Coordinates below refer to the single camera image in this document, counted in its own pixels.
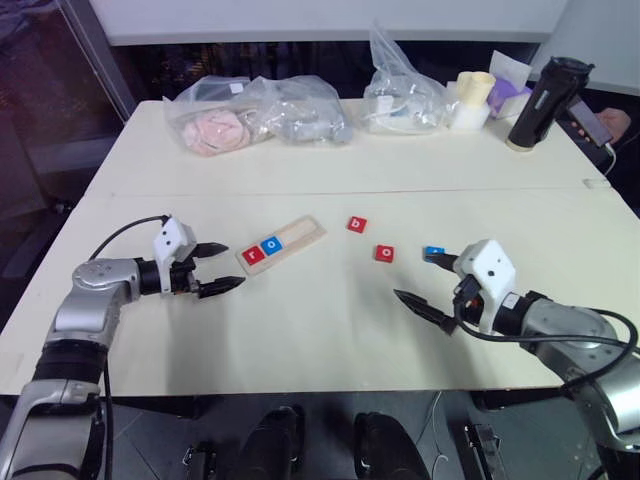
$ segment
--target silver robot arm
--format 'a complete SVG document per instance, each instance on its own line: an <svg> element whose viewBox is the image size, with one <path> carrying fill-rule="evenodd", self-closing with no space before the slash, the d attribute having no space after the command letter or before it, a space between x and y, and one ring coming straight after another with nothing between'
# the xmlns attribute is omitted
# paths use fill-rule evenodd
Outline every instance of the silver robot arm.
<svg viewBox="0 0 640 480"><path fill-rule="evenodd" d="M99 380L121 307L141 295L192 292L204 298L235 288L244 278L202 284L193 275L194 257L225 250L197 244L189 227L169 218L154 241L155 260L96 259L75 269L33 380L0 441L0 480L97 477L105 432Z"/></svg>
<svg viewBox="0 0 640 480"><path fill-rule="evenodd" d="M98 382L120 308L140 297L139 277L134 260L93 260L74 271L0 442L0 479L95 478L104 434Z"/></svg>
<svg viewBox="0 0 640 480"><path fill-rule="evenodd" d="M629 345L617 340L611 324L597 311L561 305L536 292L524 297L513 293L515 269L495 240L472 244L459 256L436 253L425 260L461 279L454 291L453 317L423 298L396 290L400 300L449 335L460 327L482 340L520 343L565 382L564 393L590 429L609 478L633 478L616 470L623 457L632 469L640 465L640 360L631 354L637 343L633 324L622 317L628 322ZM621 356L623 350L629 354Z"/></svg>

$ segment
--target black thermos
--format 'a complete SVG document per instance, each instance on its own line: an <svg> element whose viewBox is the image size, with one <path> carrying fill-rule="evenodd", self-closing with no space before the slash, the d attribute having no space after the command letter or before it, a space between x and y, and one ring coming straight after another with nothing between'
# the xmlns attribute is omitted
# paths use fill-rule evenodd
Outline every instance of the black thermos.
<svg viewBox="0 0 640 480"><path fill-rule="evenodd" d="M551 122L589 81L594 65L567 57L551 57L529 101L509 133L507 145L526 152L547 135Z"/></svg>

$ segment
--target red letter block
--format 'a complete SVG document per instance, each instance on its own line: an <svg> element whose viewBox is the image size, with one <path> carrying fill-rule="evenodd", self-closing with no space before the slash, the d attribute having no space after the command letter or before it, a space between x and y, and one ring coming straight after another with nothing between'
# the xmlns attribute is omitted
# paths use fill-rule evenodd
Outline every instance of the red letter block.
<svg viewBox="0 0 640 480"><path fill-rule="evenodd" d="M244 252L242 252L242 256L249 265L253 265L254 263L258 263L264 258L264 253L262 253L260 247L256 245L251 247L249 250L245 250Z"/></svg>
<svg viewBox="0 0 640 480"><path fill-rule="evenodd" d="M364 232L364 227L367 225L367 219L361 217L351 217L349 220L349 225L347 228L352 232L362 233Z"/></svg>
<svg viewBox="0 0 640 480"><path fill-rule="evenodd" d="M376 247L376 260L379 262L393 262L393 247L378 245Z"/></svg>

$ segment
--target black cable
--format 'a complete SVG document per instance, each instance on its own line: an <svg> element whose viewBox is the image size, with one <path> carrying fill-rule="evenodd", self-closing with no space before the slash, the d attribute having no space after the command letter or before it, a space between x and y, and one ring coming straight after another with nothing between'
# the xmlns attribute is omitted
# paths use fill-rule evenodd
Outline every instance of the black cable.
<svg viewBox="0 0 640 480"><path fill-rule="evenodd" d="M114 238L116 238L125 230L129 230L131 227L135 227L136 225L140 225L141 223L155 222L156 220L161 221L162 224L164 225L169 220L169 217L167 215L156 215L155 217L141 218L140 220L136 220L135 222L128 223L124 227L119 228L118 230L113 232L111 235L109 235L107 239L104 242L102 242L98 248L96 248L96 251L91 254L91 256L89 257L89 260L94 260L98 255L100 255L100 252L104 250L104 247L106 247Z"/></svg>
<svg viewBox="0 0 640 480"><path fill-rule="evenodd" d="M616 340L615 343L609 343L609 345L615 345L617 347L624 347L626 344L627 342L623 342L621 340ZM633 347L633 353L635 353L636 355L640 355L640 347Z"/></svg>
<svg viewBox="0 0 640 480"><path fill-rule="evenodd" d="M471 335L472 337L478 338L480 340L486 340L488 342L497 342L497 343L544 343L544 342L592 342L592 343L601 343L606 345L617 345L621 343L617 339L607 338L607 337L596 337L590 335L541 335L541 336L523 336L523 335L504 335L504 336L494 336L487 335L485 333L476 332L475 330L469 328L464 321L464 301L461 299L454 299L454 319L456 324L464 330L466 333ZM562 390L565 393L568 392L569 389L575 388L579 385L583 385L585 383L591 382L596 378L599 378L606 373L613 370L617 367L621 362L627 359L630 355L633 354L634 350L636 350L636 345L638 343L638 330L635 325L626 317L615 313L610 312L608 310L598 310L591 309L600 315L607 315L613 317L617 320L620 320L624 323L629 329L629 341L624 344L622 352L616 358L614 358L611 362L606 364L604 367L599 368L591 373L585 374L581 377L575 378L566 382L562 385Z"/></svg>
<svg viewBox="0 0 640 480"><path fill-rule="evenodd" d="M587 480L598 480L603 474L604 474L604 467L600 465L593 472L591 472L591 475L587 477Z"/></svg>
<svg viewBox="0 0 640 480"><path fill-rule="evenodd" d="M599 313L600 315L605 315L607 317L615 318L616 320L624 323L625 326L629 329L629 340L627 342L627 345L622 349L622 352L620 353L620 355L618 355L612 361L607 363L604 367L601 367L598 370L595 370L591 373L587 373L586 375L582 375L581 377L574 378L573 380L566 382L562 386L562 388L565 391L580 385L584 385L585 383L592 382L596 378L600 378L603 375L606 375L611 370L613 370L618 365L620 365L620 363L622 363L624 360L629 358L633 354L633 349L638 344L638 329L633 323L631 323L631 320L629 320L623 315L620 315L619 313L611 312L609 310L600 310L597 308L591 308L590 310L596 313Z"/></svg>
<svg viewBox="0 0 640 480"><path fill-rule="evenodd" d="M619 152L620 150L622 150L624 147L626 147L627 145L629 145L631 142L633 142L636 138L638 138L638 136L640 135L640 131L636 132L631 138L628 138L622 145L618 145L615 150L616 152Z"/></svg>
<svg viewBox="0 0 640 480"><path fill-rule="evenodd" d="M104 459L104 478L111 480L113 472L113 399L109 379L109 361L104 362L104 397L107 410L107 447Z"/></svg>
<svg viewBox="0 0 640 480"><path fill-rule="evenodd" d="M134 222L128 223L124 227L119 228L111 235L107 237L107 239L100 244L98 248L96 248L95 252L91 254L89 260L94 260L100 252L104 250L104 248L109 245L114 238L120 235L122 232L129 230L136 225L140 225L141 223L147 222L155 222L160 221L164 225L169 220L168 215L156 215L154 217L145 217ZM107 432L106 432L106 452L105 452L105 461L104 461L104 478L105 480L111 480L113 475L113 399L111 398L111 380L109 378L109 362L104 362L104 399L106 404L106 417L107 417Z"/></svg>

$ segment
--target wall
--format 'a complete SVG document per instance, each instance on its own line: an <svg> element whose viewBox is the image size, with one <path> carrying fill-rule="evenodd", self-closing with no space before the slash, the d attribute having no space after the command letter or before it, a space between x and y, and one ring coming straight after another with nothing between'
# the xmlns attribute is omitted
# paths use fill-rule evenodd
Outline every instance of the wall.
<svg viewBox="0 0 640 480"><path fill-rule="evenodd" d="M570 0L534 58L536 74L551 55L594 63L590 88L640 95L640 0Z"/></svg>
<svg viewBox="0 0 640 480"><path fill-rule="evenodd" d="M397 40L541 42L567 4L567 0L89 1L114 46L368 40L376 18Z"/></svg>

